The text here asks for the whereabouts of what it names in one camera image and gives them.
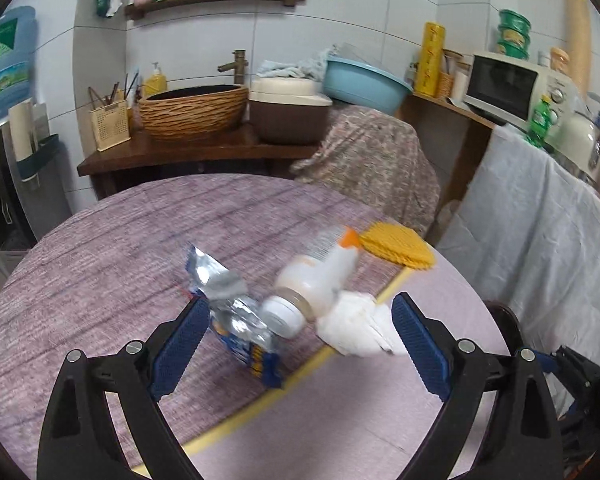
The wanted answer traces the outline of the silver blue snack wrapper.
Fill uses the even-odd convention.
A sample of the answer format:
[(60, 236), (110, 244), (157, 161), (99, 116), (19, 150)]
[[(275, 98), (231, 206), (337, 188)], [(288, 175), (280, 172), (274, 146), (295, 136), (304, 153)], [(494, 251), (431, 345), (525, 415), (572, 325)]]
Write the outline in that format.
[(189, 248), (185, 270), (189, 290), (209, 301), (210, 327), (239, 362), (266, 388), (280, 388), (282, 341), (260, 317), (260, 304), (249, 296), (246, 281), (198, 247)]

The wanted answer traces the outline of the white tissue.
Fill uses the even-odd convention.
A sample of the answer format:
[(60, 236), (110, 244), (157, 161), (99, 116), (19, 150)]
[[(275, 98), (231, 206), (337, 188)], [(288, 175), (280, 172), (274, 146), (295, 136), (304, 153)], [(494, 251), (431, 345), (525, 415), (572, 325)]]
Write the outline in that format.
[(321, 341), (343, 356), (407, 355), (388, 304), (370, 294), (340, 292), (336, 304), (316, 320), (315, 329)]

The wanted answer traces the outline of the yellow foam fruit net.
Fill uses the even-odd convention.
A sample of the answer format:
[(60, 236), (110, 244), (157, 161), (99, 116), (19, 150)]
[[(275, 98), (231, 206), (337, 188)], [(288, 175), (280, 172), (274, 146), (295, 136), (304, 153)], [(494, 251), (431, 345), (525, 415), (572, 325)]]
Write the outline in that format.
[(436, 257), (429, 245), (413, 230), (400, 224), (375, 222), (361, 236), (366, 252), (414, 270), (429, 270)]

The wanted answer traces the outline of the white plastic bottle orange label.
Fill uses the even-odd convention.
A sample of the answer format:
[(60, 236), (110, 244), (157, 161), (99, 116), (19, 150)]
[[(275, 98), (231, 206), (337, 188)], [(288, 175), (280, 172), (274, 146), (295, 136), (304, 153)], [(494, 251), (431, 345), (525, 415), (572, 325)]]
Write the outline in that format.
[(292, 339), (334, 306), (362, 254), (358, 233), (348, 226), (318, 232), (279, 272), (260, 318), (276, 336)]

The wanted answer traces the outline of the white electric kettle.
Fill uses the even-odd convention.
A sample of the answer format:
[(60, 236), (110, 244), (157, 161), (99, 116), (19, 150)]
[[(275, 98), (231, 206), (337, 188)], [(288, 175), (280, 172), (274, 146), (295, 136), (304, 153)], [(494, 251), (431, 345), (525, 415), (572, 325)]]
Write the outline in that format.
[[(600, 106), (600, 96), (588, 92)], [(562, 121), (548, 141), (554, 159), (573, 177), (595, 186), (600, 176), (600, 112), (593, 116), (586, 108), (575, 110)]]

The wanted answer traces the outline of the water dispenser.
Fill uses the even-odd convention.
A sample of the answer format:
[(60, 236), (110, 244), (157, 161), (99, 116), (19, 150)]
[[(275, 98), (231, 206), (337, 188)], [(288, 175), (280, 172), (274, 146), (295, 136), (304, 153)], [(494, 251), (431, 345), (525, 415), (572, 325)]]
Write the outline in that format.
[(9, 275), (42, 238), (71, 216), (62, 188), (62, 144), (50, 132), (46, 106), (32, 110), (34, 152), (16, 159), (9, 122), (0, 120), (0, 271)]

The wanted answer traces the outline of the green soda bottle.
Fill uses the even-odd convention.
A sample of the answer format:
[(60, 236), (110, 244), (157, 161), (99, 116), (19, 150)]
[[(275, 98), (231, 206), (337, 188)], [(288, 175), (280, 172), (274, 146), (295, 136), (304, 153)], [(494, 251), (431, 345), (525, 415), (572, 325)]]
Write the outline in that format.
[(546, 94), (543, 94), (539, 100), (539, 103), (535, 105), (531, 114), (526, 133), (527, 141), (537, 148), (542, 148), (551, 125), (550, 97)]

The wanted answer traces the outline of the dark wooden counter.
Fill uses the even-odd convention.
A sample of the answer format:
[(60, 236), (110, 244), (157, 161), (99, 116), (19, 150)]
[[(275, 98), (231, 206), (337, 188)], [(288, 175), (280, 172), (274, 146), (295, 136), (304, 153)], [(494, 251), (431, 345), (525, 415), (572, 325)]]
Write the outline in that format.
[(272, 160), (275, 168), (285, 162), (310, 158), (316, 143), (308, 145), (265, 144), (252, 125), (242, 124), (199, 140), (159, 141), (146, 131), (134, 132), (124, 141), (103, 152), (88, 155), (76, 167), (80, 177), (89, 177), (98, 198), (120, 191), (116, 174), (137, 168), (171, 166), (188, 162), (234, 162), (234, 160)]

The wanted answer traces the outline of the floral cloth cover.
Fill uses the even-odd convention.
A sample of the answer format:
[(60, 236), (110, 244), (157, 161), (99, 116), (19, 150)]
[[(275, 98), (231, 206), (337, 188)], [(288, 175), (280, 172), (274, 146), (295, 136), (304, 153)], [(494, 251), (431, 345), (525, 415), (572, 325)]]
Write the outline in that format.
[(415, 128), (359, 105), (334, 106), (320, 147), (294, 162), (291, 173), (359, 200), (419, 235), (434, 222), (441, 193)]

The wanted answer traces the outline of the beige chopstick holder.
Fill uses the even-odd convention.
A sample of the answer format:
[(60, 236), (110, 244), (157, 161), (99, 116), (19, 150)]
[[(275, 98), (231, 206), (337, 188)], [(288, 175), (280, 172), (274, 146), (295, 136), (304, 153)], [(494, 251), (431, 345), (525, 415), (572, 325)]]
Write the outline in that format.
[(131, 139), (130, 125), (139, 74), (135, 72), (132, 78), (125, 76), (123, 86), (116, 82), (110, 95), (104, 98), (94, 88), (87, 88), (96, 151), (107, 151)]

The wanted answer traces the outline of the green instant noodle bowls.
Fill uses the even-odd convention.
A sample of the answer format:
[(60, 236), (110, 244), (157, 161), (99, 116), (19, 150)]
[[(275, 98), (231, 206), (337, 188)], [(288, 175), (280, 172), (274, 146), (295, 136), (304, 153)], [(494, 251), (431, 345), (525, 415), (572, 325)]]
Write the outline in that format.
[(527, 61), (529, 58), (531, 23), (528, 18), (508, 9), (498, 11), (496, 52)]

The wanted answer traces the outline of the woven basket sink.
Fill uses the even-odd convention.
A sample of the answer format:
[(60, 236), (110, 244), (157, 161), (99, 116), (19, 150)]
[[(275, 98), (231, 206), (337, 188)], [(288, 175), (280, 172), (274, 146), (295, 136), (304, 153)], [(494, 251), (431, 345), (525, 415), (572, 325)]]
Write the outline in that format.
[(212, 84), (159, 92), (138, 104), (143, 129), (159, 141), (205, 139), (236, 129), (249, 90), (241, 84)]

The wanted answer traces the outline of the yellow soap dispenser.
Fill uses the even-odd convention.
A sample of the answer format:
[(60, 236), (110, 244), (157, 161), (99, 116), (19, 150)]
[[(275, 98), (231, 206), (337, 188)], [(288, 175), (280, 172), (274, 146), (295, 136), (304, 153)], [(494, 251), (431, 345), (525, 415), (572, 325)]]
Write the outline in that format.
[(143, 82), (143, 97), (148, 99), (155, 94), (166, 92), (168, 90), (168, 82), (166, 76), (162, 72), (159, 63), (152, 63), (152, 73)]

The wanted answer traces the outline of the light blue basin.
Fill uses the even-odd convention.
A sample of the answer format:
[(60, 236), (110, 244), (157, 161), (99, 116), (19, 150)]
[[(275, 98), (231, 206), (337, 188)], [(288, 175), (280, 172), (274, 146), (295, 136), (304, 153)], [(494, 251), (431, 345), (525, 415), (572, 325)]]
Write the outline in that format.
[(366, 106), (393, 115), (413, 88), (373, 65), (329, 55), (323, 90), (333, 100)]

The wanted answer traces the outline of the blue water jug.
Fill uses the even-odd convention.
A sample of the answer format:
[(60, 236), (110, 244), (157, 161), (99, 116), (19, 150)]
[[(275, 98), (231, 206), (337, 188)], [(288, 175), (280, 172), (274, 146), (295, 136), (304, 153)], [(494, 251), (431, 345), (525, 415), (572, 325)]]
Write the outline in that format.
[(38, 38), (35, 8), (17, 6), (0, 18), (0, 120), (32, 94), (33, 59)]

